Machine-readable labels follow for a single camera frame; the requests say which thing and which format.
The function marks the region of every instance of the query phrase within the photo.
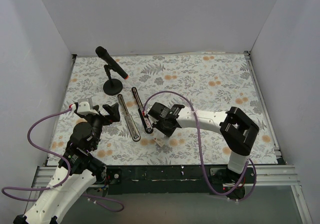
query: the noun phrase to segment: wire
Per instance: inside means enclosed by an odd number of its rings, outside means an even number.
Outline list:
[[[109,210],[109,211],[112,211],[112,212],[120,212],[122,211],[124,208],[125,208],[125,205],[119,201],[119,200],[115,200],[115,199],[110,199],[110,198],[106,198],[106,197],[101,197],[101,196],[95,196],[95,195],[88,195],[88,194],[83,194],[82,196],[84,197],[88,197],[88,198],[96,198],[96,199],[101,199],[101,200],[108,200],[108,201],[113,201],[113,202],[116,202],[118,204],[120,204],[122,207],[120,209],[112,209],[110,207],[107,207],[105,206],[104,204],[102,204],[101,202],[99,201],[96,201],[96,203],[100,206],[102,206],[103,208]]]
[[[44,148],[42,148],[42,147],[34,144],[34,143],[32,142],[32,140],[31,140],[31,138],[30,138],[30,134],[31,134],[31,131],[32,131],[39,123],[43,122],[44,120],[47,120],[47,119],[49,119],[49,118],[51,118],[51,117],[54,117],[54,116],[58,116],[58,115],[65,114],[65,113],[67,113],[67,112],[69,112],[69,111],[71,111],[71,110],[72,110],[72,108],[68,108],[68,109],[65,110],[65,111],[62,111],[62,112],[57,113],[57,114],[49,115],[49,116],[46,116],[46,117],[42,118],[41,120],[38,120],[35,124],[33,124],[33,125],[30,127],[30,129],[29,129],[29,131],[28,131],[28,133],[27,133],[28,142],[29,142],[34,148],[36,148],[36,149],[38,149],[38,150],[41,150],[41,151],[44,151],[44,152],[46,152],[46,153],[55,155],[55,156],[61,158],[62,160],[64,160],[64,162],[65,162],[66,165],[67,165],[68,173],[67,173],[66,177],[65,177],[61,182],[59,182],[58,184],[52,186],[53,188],[56,188],[56,187],[62,185],[62,184],[65,183],[65,181],[68,179],[68,177],[69,177],[69,175],[70,175],[70,172],[71,172],[70,163],[69,163],[68,160],[67,160],[66,158],[64,158],[62,155],[59,155],[59,154],[57,154],[57,153],[55,153],[55,152],[52,152],[52,151],[50,151],[50,150],[46,150],[46,149],[44,149]],[[50,190],[50,187],[45,187],[45,188],[24,188],[24,187],[6,186],[6,187],[2,188],[2,190],[1,190],[1,192],[2,192],[4,195],[6,195],[6,196],[8,196],[8,197],[10,197],[10,198],[12,198],[12,199],[15,199],[15,200],[21,200],[21,201],[37,201],[37,199],[25,199],[25,198],[20,198],[20,197],[13,196],[13,195],[11,195],[11,194],[6,193],[6,190],[44,191],[44,190]]]
[[[180,96],[181,98],[183,98],[184,100],[186,100],[187,102],[188,102],[188,104],[190,105],[190,108],[191,108],[191,110],[194,112],[193,113],[193,115],[194,115],[194,118],[195,118],[195,124],[196,124],[196,129],[197,129],[197,137],[198,137],[198,144],[199,144],[199,156],[200,156],[200,162],[201,162],[201,168],[202,168],[202,172],[203,172],[203,176],[204,176],[204,180],[205,180],[205,182],[207,183],[207,186],[209,187],[209,189],[214,193],[214,194],[216,194],[216,195],[220,195],[220,196],[226,196],[226,195],[229,195],[230,193],[232,193],[238,186],[239,186],[239,184],[240,184],[240,182],[241,182],[241,180],[243,179],[243,177],[244,177],[244,174],[245,174],[245,172],[246,172],[246,170],[247,170],[247,167],[248,167],[248,161],[246,162],[246,164],[245,164],[245,166],[244,166],[244,169],[243,169],[243,172],[242,172],[242,174],[240,175],[240,178],[239,178],[239,180],[235,183],[235,185],[234,185],[234,187],[232,187],[229,191],[227,191],[227,192],[224,192],[224,193],[220,193],[220,192],[217,192],[212,186],[211,186],[211,183],[210,183],[210,181],[209,181],[209,179],[208,179],[208,176],[207,176],[207,173],[206,173],[206,168],[205,168],[205,164],[204,164],[204,158],[203,158],[203,153],[202,153],[202,146],[201,146],[201,135],[200,135],[200,125],[199,125],[199,120],[198,120],[198,117],[197,117],[197,114],[195,113],[195,110],[194,110],[194,107],[193,107],[193,104],[191,103],[191,101],[190,100],[188,100],[186,97],[184,97],[183,95],[181,95],[181,94],[178,94],[178,93],[176,93],[176,92],[173,92],[173,91],[160,91],[160,92],[157,92],[157,93],[155,93],[155,94],[153,94],[153,95],[151,95],[147,100],[146,100],[146,102],[145,102],[145,104],[144,104],[144,108],[143,108],[143,114],[145,115],[146,113],[145,113],[145,107],[147,106],[147,103],[148,103],[148,101],[151,99],[151,98],[153,98],[154,96],[156,96],[156,95],[158,95],[158,94],[162,94],[162,93],[172,93],[172,94],[175,94],[175,95],[178,95],[178,96]],[[257,178],[256,178],[256,168],[255,168],[255,165],[254,165],[254,163],[252,162],[252,160],[249,158],[249,161],[251,162],[251,164],[252,164],[252,166],[253,166],[253,170],[254,170],[254,174],[255,174],[255,178],[254,178],[254,184],[253,184],[253,186],[252,186],[252,189],[250,190],[250,192],[248,193],[248,195],[246,195],[243,199],[241,199],[241,200],[245,200],[245,199],[247,199],[251,194],[252,194],[252,192],[253,192],[253,190],[254,190],[254,188],[255,188],[255,185],[256,185],[256,182],[257,182]]]
[[[242,187],[244,187],[244,185],[245,185],[245,182],[246,182],[246,178],[244,177],[244,178],[243,178],[243,184],[242,184],[242,186],[240,186],[240,187],[237,187],[237,188],[242,188]]]

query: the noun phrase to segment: cable connector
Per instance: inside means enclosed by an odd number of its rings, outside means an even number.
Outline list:
[[[69,105],[69,108],[71,108],[72,111],[75,111],[75,110],[76,110],[76,104],[71,104],[71,105]]]

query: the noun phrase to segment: round stand base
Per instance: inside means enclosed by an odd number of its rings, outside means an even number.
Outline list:
[[[112,79],[113,85],[111,86],[110,80],[107,80],[103,86],[103,91],[107,95],[117,95],[121,92],[123,85],[120,80]]]

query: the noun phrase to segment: table surface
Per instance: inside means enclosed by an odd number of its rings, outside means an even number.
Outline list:
[[[268,130],[263,108],[244,55],[165,55],[114,57],[128,73],[123,80],[112,72],[113,78],[123,83],[121,94],[141,134],[140,142],[133,142],[121,111],[121,121],[103,128],[98,150],[92,154],[107,165],[166,165],[200,164],[196,129],[177,129],[160,147],[154,137],[162,137],[155,131],[146,134],[138,113],[138,106],[131,92],[138,89],[142,102],[150,95],[171,90],[178,92],[194,104],[195,109],[226,111],[231,106],[240,107],[260,127],[251,158],[254,163],[277,163],[274,143]],[[114,104],[116,96],[103,92],[107,80],[98,57],[77,57],[64,99],[63,110],[78,99],[91,97],[93,104]],[[188,105],[173,94],[160,94],[150,100],[148,106],[160,102],[168,107],[173,104]],[[63,154],[74,126],[84,121],[74,113],[62,115],[54,132],[50,150]],[[227,164],[230,149],[219,134],[202,131],[202,150],[205,164]],[[48,165],[57,165],[59,158],[49,155]]]

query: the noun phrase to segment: black bracket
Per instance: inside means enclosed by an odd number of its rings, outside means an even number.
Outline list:
[[[180,110],[184,107],[184,105],[173,105],[169,109],[167,106],[155,102],[148,112],[148,115],[157,120],[153,124],[153,128],[158,129],[167,137],[172,136],[177,128],[181,128],[176,120],[179,117]]]
[[[231,107],[220,123],[220,132],[230,149],[243,156],[250,155],[259,127],[240,108]]]
[[[13,224],[28,224],[26,221],[27,217],[23,215],[17,215],[16,218],[14,219]]]

